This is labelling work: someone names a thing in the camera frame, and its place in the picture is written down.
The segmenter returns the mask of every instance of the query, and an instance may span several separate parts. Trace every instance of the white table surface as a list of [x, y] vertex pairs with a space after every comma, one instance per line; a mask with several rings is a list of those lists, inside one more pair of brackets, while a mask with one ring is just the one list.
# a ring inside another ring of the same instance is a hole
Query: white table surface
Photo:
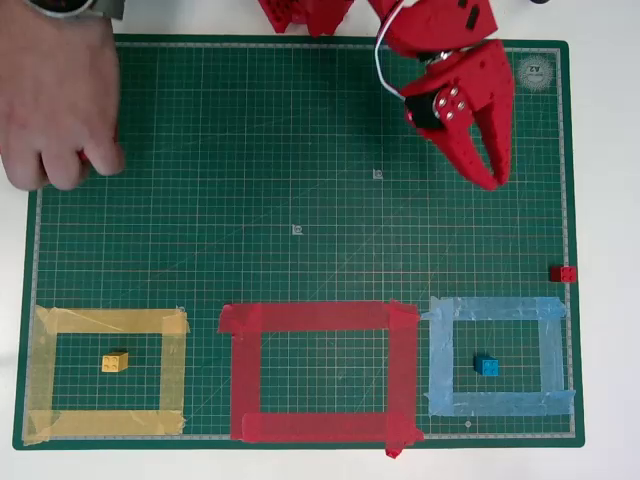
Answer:
[[[635, 47], [640, 45], [640, 2], [492, 4], [501, 37], [569, 42], [584, 448], [407, 450], [395, 461], [381, 450], [15, 452], [11, 435], [27, 195], [13, 190], [0, 174], [0, 477], [638, 478], [640, 315], [634, 302], [640, 299], [640, 61]], [[338, 33], [373, 35], [377, 27], [366, 1], [357, 0]], [[126, 19], [116, 28], [128, 33], [272, 33], [256, 0], [127, 0]]]

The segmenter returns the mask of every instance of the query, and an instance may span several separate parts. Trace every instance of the green cutting mat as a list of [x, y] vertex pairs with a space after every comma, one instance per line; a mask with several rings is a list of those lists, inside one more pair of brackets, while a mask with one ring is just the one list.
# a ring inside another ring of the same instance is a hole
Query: green cutting mat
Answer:
[[[583, 443], [578, 289], [548, 281], [550, 265], [576, 264], [565, 43], [506, 43], [513, 173], [486, 192], [404, 121], [370, 40], [118, 41], [126, 173], [30, 198], [16, 448], [35, 303], [181, 306], [191, 334], [182, 436], [33, 448], [256, 448], [229, 440], [231, 342], [216, 333], [225, 303], [394, 298], [427, 311], [430, 296], [560, 297], [570, 304], [565, 384], [577, 394], [575, 415], [430, 417], [425, 322], [416, 421], [429, 441], [418, 446]], [[421, 74], [418, 62], [383, 55], [393, 82]], [[455, 391], [540, 391], [537, 326], [457, 322], [454, 335]], [[382, 331], [265, 335], [263, 410], [383, 411], [387, 341]], [[116, 348], [131, 367], [101, 374], [101, 355]], [[482, 350], [500, 358], [500, 377], [473, 372]], [[60, 335], [54, 408], [158, 408], [160, 355], [155, 335]]]

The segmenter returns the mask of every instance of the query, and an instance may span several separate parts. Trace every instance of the blue cube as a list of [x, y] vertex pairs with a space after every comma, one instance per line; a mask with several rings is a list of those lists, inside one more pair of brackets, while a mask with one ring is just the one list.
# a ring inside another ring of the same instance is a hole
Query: blue cube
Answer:
[[473, 359], [473, 369], [485, 377], [497, 377], [500, 371], [498, 360], [489, 355], [476, 355]]

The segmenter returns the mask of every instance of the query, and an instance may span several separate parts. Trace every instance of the logo on mat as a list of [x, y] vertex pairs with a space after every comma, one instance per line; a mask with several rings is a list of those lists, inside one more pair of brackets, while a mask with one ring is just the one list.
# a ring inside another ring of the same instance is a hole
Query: logo on mat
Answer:
[[534, 92], [549, 88], [553, 80], [553, 68], [551, 63], [541, 56], [533, 56], [524, 59], [518, 67], [518, 79], [527, 89]]

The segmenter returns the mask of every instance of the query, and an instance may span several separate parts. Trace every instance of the red tape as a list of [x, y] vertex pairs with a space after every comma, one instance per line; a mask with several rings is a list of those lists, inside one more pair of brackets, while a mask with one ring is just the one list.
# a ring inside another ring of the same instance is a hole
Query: red tape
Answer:
[[[424, 440], [415, 425], [417, 334], [415, 306], [392, 301], [227, 305], [220, 333], [233, 334], [231, 438], [254, 443], [384, 442], [395, 458]], [[261, 413], [262, 332], [389, 330], [385, 413]]]

